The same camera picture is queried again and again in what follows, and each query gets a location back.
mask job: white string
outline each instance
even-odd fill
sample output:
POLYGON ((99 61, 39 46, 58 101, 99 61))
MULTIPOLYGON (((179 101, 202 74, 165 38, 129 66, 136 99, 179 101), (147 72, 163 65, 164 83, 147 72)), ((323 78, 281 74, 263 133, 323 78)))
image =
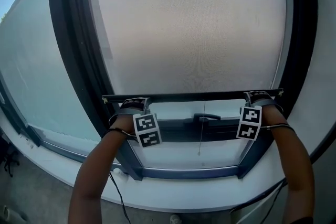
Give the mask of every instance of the white string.
POLYGON ((200 154, 201 154, 201 143, 202 143, 202 135, 203 135, 203 124, 204 124, 204 116, 205 116, 205 102, 206 101, 204 101, 204 109, 203 109, 203 121, 202 121, 202 129, 201 129, 201 140, 200 140, 200 147, 199 147, 199 149, 198 149, 198 156, 200 156, 200 154))

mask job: window frame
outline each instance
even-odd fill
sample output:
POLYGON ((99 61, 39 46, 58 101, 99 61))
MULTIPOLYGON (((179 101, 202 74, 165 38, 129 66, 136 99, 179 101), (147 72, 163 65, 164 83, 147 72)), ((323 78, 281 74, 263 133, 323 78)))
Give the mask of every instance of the window frame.
MULTIPOLYGON (((113 94, 113 89, 100 53, 90 10, 90 0, 49 0, 49 5, 55 36, 70 81, 89 119, 102 136, 109 127, 109 117, 118 106, 105 105, 101 98, 103 95, 113 94)), ((284 89, 284 93, 276 97, 278 103, 284 108, 286 118, 306 78, 313 52, 316 27, 317 0, 293 0, 290 45, 279 85, 284 89)), ((243 151, 239 165, 231 167, 210 169, 142 167, 129 143, 123 143, 116 158, 123 171, 131 175, 134 180, 142 180, 143 177, 201 179, 233 175, 243 178, 264 155, 273 140, 269 131, 260 133, 258 139, 249 143, 243 151)))

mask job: dark skin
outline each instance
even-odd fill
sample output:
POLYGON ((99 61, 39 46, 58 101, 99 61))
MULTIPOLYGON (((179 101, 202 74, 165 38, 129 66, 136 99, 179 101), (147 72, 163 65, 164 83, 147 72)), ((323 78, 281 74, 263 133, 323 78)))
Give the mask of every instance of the dark skin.
MULTIPOLYGON (((273 106, 263 107, 263 123, 287 123, 273 106)), ((119 116, 112 127, 134 132, 132 116, 119 116)), ((291 129, 272 129, 277 143, 282 169, 288 182, 288 197, 283 223, 292 223, 303 217, 312 217, 314 211, 314 176, 310 158, 300 139, 291 129)), ((100 197, 109 177, 111 165, 125 135, 111 131, 89 154, 82 164, 72 191, 69 224, 102 223, 100 197)))

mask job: wrist strap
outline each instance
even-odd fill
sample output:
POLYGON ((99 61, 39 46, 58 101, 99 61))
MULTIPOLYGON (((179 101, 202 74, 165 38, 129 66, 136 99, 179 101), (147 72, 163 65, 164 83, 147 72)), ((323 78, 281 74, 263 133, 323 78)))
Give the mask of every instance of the wrist strap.
POLYGON ((122 133, 123 135, 126 135, 127 139, 132 139, 132 140, 138 141, 138 139, 137 139, 137 137, 136 137, 135 135, 131 135, 131 134, 125 132, 123 129, 120 129, 120 128, 117 128, 117 127, 112 127, 112 128, 107 129, 107 130, 104 132, 103 137, 104 137, 107 133, 109 133, 109 132, 111 132, 111 131, 117 131, 117 132, 119 132, 119 133, 122 133))
POLYGON ((288 129, 291 129, 293 132, 295 132, 295 130, 289 126, 288 124, 275 124, 275 125, 269 125, 269 126, 263 126, 261 127, 261 129, 266 129, 266 130, 271 130, 271 129, 275 129, 275 128, 279 128, 279 127, 285 127, 285 128, 288 128, 288 129))

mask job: floor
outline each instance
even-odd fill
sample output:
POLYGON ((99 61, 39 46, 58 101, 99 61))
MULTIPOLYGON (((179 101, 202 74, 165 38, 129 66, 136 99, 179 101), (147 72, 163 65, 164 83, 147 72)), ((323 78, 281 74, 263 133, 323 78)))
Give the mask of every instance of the floor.
MULTIPOLYGON (((7 205, 25 215, 29 223, 67 223, 72 187, 47 174, 19 155, 13 178, 0 166, 0 206, 7 205)), ((103 223, 128 223, 120 205, 101 201, 103 223)), ((171 214, 126 208, 132 224, 169 223, 171 214)), ((230 223, 227 211, 208 214, 181 214, 183 223, 230 223)))

